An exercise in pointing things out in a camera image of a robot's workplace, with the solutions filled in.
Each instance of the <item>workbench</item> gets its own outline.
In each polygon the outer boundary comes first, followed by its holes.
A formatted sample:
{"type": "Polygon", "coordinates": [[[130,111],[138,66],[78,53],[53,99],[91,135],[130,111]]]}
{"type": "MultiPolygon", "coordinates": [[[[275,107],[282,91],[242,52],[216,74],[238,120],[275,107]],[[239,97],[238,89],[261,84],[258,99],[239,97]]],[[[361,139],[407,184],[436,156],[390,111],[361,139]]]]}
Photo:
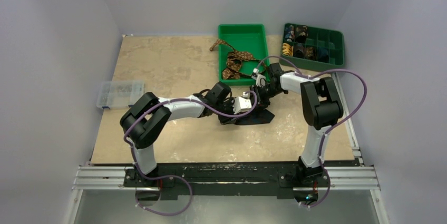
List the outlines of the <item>workbench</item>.
{"type": "MultiPolygon", "coordinates": [[[[209,51],[213,36],[123,38],[113,81],[144,80],[145,92],[183,98],[210,89],[219,80],[218,52],[209,51]]],[[[267,36],[270,55],[279,55],[281,36],[267,36]]],[[[284,70],[291,67],[282,66],[284,70]]],[[[316,74],[302,71],[303,74],[316,74]]],[[[248,86],[232,86],[233,96],[248,86]]],[[[304,149],[307,123],[301,97],[290,92],[271,99],[275,115],[269,124],[221,125],[216,115],[168,122],[154,143],[158,162],[296,161],[304,149]]],[[[129,146],[119,125],[126,109],[104,110],[92,164],[131,163],[129,146]]],[[[352,140],[345,125],[329,137],[326,160],[353,160],[352,140]]]]}

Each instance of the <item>black object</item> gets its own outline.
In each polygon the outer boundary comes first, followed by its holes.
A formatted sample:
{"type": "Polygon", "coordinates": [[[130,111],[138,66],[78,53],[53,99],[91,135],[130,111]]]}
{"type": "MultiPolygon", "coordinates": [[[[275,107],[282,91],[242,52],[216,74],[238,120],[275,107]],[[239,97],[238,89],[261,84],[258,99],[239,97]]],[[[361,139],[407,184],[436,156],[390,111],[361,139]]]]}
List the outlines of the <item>black object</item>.
{"type": "MultiPolygon", "coordinates": [[[[293,188],[313,187],[297,178],[297,161],[286,162],[216,162],[216,163],[158,163],[149,177],[177,175],[192,186],[194,195],[208,196],[275,196],[277,199],[302,198],[311,191],[295,192],[293,188]]],[[[359,166],[358,159],[325,161],[326,167],[359,166]]],[[[142,179],[134,168],[125,170],[124,187],[156,187],[156,181],[142,179]]],[[[315,177],[318,185],[328,186],[327,180],[315,177]]],[[[188,187],[178,179],[163,179],[161,200],[176,200],[189,195],[188,187]]]]}
{"type": "Polygon", "coordinates": [[[301,157],[298,158],[296,166],[296,176],[301,183],[312,183],[315,179],[321,177],[323,168],[321,166],[315,168],[308,168],[304,165],[301,157]]]}
{"type": "Polygon", "coordinates": [[[225,100],[230,92],[231,88],[228,85],[222,82],[218,82],[210,91],[207,92],[207,94],[205,95],[205,99],[211,106],[219,105],[225,100]]]}
{"type": "Polygon", "coordinates": [[[135,191],[135,196],[138,202],[141,201],[154,201],[156,203],[160,198],[161,193],[159,191],[135,191]]]}
{"type": "Polygon", "coordinates": [[[295,30],[294,30],[293,25],[286,26],[286,28],[284,29],[284,39],[286,41],[293,42],[295,40],[294,33],[295,33],[295,30]]]}
{"type": "Polygon", "coordinates": [[[307,124],[320,130],[324,126],[335,125],[343,116],[343,106],[331,77],[324,77],[316,82],[304,82],[300,86],[307,124]]]}
{"type": "Polygon", "coordinates": [[[294,44],[293,57],[304,58],[304,46],[301,43],[294,44]]]}
{"type": "Polygon", "coordinates": [[[304,58],[306,58],[308,60],[316,61],[317,60],[316,48],[313,46],[306,47],[304,49],[304,58]]]}
{"type": "MultiPolygon", "coordinates": [[[[123,131],[126,132],[145,111],[158,103],[160,103],[158,97],[152,92],[145,93],[121,118],[120,125],[123,127],[123,131]]],[[[138,122],[129,133],[135,147],[144,149],[152,145],[169,120],[169,116],[171,116],[171,111],[161,106],[152,111],[152,117],[149,120],[143,118],[138,122]]]]}
{"type": "Polygon", "coordinates": [[[294,196],[296,202],[301,202],[307,206],[318,201],[318,191],[295,191],[294,196]]]}
{"type": "Polygon", "coordinates": [[[260,125],[270,123],[275,115],[268,110],[260,110],[251,112],[249,115],[239,118],[235,121],[235,125],[260,125]]]}
{"type": "Polygon", "coordinates": [[[307,26],[297,25],[295,27],[295,42],[305,43],[307,39],[307,26]]]}
{"type": "Polygon", "coordinates": [[[329,51],[323,47],[319,47],[317,50],[317,59],[319,62],[329,62],[329,51]]]}
{"type": "Polygon", "coordinates": [[[281,88],[280,77],[281,75],[292,72],[292,71],[283,71],[281,65],[279,63],[272,63],[267,67],[267,73],[270,78],[270,82],[266,83],[266,85],[259,87],[256,85],[250,86],[250,90],[256,93],[258,98],[257,109],[265,109],[270,105],[270,98],[274,96],[285,93],[288,94],[288,91],[284,91],[281,88]]]}

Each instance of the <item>white enclosure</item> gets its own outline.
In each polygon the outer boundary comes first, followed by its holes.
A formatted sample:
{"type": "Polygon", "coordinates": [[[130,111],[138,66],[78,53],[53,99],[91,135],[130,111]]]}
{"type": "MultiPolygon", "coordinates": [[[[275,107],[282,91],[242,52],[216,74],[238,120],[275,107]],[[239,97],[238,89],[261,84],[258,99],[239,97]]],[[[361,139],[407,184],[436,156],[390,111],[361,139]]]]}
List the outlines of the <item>white enclosure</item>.
{"type": "MultiPolygon", "coordinates": [[[[391,223],[444,223],[447,0],[0,0],[0,216],[60,223],[92,153],[96,96],[122,34],[216,34],[221,23],[286,22],[345,35],[368,97],[353,117],[391,223]]],[[[355,106],[360,84],[342,77],[355,106]]]]}

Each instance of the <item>beige tabletop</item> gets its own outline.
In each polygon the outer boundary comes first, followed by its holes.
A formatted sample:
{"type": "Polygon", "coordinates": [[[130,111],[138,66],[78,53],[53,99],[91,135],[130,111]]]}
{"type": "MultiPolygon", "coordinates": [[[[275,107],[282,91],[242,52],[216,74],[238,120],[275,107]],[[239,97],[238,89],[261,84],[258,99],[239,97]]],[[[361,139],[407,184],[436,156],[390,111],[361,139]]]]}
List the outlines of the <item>beige tabletop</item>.
{"type": "MultiPolygon", "coordinates": [[[[210,89],[218,80],[218,52],[208,48],[211,36],[125,37],[114,81],[144,80],[145,91],[158,97],[182,98],[210,89]]],[[[270,55],[278,55],[280,36],[267,36],[270,55]]],[[[315,72],[303,71],[304,74],[315,72]]],[[[231,87],[241,95],[248,86],[231,87]]],[[[221,125],[216,115],[168,122],[154,143],[158,162],[293,161],[304,149],[307,124],[301,97],[290,92],[271,100],[275,118],[264,125],[221,125]]],[[[126,110],[104,110],[91,163],[130,163],[129,147],[119,125],[126,110]]],[[[354,159],[346,127],[332,131],[326,160],[354,159]]]]}

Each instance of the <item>compartment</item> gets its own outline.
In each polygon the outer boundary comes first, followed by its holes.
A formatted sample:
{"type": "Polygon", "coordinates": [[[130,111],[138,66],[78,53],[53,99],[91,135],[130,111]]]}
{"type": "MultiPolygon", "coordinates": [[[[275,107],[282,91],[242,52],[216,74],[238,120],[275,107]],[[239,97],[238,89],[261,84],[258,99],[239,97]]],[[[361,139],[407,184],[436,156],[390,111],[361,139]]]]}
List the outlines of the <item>compartment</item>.
{"type": "Polygon", "coordinates": [[[317,61],[318,47],[313,45],[305,45],[304,47],[304,59],[310,61],[317,61]]]}
{"type": "Polygon", "coordinates": [[[293,57],[304,59],[306,53],[306,44],[295,42],[293,52],[294,52],[293,57]]]}
{"type": "Polygon", "coordinates": [[[316,46],[318,40],[318,29],[314,27],[307,27],[307,39],[305,44],[310,46],[316,46]]]}
{"type": "Polygon", "coordinates": [[[343,50],[330,49],[329,50],[329,63],[342,66],[344,62],[343,50]]]}
{"type": "Polygon", "coordinates": [[[318,30],[318,43],[317,46],[329,48],[329,30],[320,29],[318,30]]]}
{"type": "Polygon", "coordinates": [[[342,49],[343,48],[343,34],[338,31],[330,31],[329,33],[329,48],[342,49]]]}
{"type": "Polygon", "coordinates": [[[330,56],[329,56],[329,49],[325,47],[318,47],[317,51],[317,61],[324,62],[324,63],[330,63],[330,56]]]}
{"type": "MultiPolygon", "coordinates": [[[[267,42],[265,38],[264,25],[262,24],[223,24],[219,25],[219,38],[228,42],[239,51],[246,51],[253,54],[256,59],[263,59],[268,56],[267,42]]],[[[252,85],[255,80],[249,77],[241,79],[223,79],[222,71],[227,67],[227,54],[232,49],[219,45],[219,80],[228,85],[252,85]]],[[[257,61],[248,61],[242,63],[241,73],[251,75],[253,69],[258,65],[257,61]]]]}

